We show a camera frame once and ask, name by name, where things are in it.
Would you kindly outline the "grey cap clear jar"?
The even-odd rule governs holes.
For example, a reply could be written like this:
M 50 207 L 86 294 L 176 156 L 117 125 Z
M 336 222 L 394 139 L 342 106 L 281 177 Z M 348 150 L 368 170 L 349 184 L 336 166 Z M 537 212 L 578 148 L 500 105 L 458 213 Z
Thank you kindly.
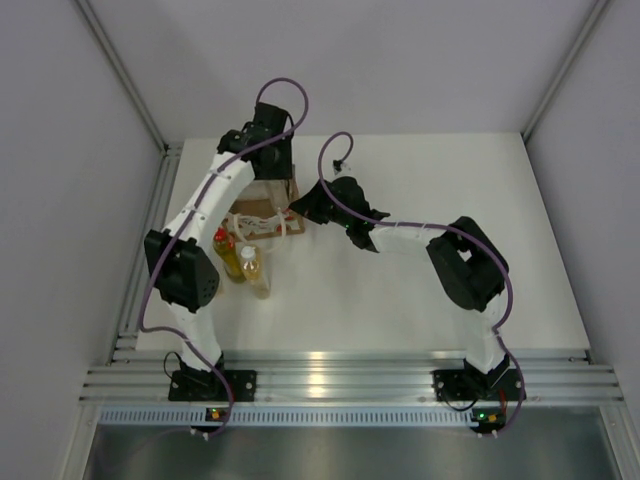
M 288 180 L 266 180 L 265 189 L 274 211 L 284 211 L 290 204 Z

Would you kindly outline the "burlap watermelon canvas bag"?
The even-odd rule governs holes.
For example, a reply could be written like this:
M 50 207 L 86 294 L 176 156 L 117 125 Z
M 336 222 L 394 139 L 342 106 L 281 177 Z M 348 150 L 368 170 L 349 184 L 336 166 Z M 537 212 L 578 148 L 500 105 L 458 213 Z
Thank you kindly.
M 235 236 L 240 234 L 248 241 L 275 238 L 282 234 L 300 235 L 305 232 L 304 219 L 292 212 L 289 206 L 284 211 L 274 211 L 265 189 L 266 180 L 254 180 L 234 201 L 226 214 L 225 226 Z M 299 198 L 296 177 L 289 181 L 290 203 Z

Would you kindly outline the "white cap amber bottle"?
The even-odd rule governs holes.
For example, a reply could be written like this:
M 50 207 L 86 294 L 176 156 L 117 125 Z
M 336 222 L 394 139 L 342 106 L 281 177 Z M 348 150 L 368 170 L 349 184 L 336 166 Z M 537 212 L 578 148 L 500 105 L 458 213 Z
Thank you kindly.
M 241 271 L 259 299 L 266 299 L 271 293 L 266 267 L 257 246 L 246 245 L 239 254 Z
M 224 294 L 224 282 L 223 279 L 220 278 L 218 283 L 217 283 L 217 289 L 215 292 L 215 297 L 220 297 Z

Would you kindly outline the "red cap yellow bottle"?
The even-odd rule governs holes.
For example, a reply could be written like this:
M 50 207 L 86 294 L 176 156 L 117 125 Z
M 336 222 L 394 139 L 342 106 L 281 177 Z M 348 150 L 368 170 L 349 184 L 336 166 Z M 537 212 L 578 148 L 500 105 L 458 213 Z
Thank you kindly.
M 242 271 L 233 236 L 219 227 L 213 236 L 213 248 L 221 258 L 228 278 L 234 283 L 244 283 L 246 277 Z

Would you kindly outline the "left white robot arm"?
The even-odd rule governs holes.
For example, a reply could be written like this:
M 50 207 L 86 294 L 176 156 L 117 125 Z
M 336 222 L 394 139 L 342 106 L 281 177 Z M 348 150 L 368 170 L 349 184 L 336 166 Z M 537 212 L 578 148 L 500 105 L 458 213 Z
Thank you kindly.
M 144 239 L 151 283 L 145 296 L 156 291 L 177 325 L 141 330 L 180 338 L 182 361 L 195 370 L 191 387 L 207 400 L 219 397 L 226 386 L 225 374 L 216 369 L 222 350 L 212 320 L 211 304 L 220 284 L 213 237 L 253 181 L 292 178 L 292 138 L 289 112 L 258 102 L 251 121 L 223 135 L 203 180 L 175 218 Z

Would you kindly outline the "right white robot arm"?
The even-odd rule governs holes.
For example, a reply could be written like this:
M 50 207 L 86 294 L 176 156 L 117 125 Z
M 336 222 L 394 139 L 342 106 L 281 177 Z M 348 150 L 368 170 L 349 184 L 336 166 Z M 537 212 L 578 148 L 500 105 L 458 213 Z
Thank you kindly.
M 458 374 L 463 392 L 453 397 L 480 400 L 495 394 L 510 366 L 499 330 L 513 308 L 513 286 L 508 263 L 472 218 L 449 225 L 386 221 L 388 214 L 370 207 L 351 176 L 319 180 L 290 209 L 319 225 L 342 226 L 362 250 L 430 261 L 466 324 L 466 356 Z

